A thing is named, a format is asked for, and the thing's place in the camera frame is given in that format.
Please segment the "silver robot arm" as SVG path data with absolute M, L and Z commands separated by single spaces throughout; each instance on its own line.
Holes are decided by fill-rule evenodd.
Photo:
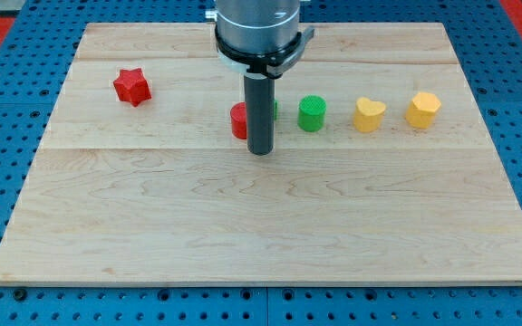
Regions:
M 216 0 L 217 36 L 242 53 L 274 53 L 298 33 L 299 0 Z

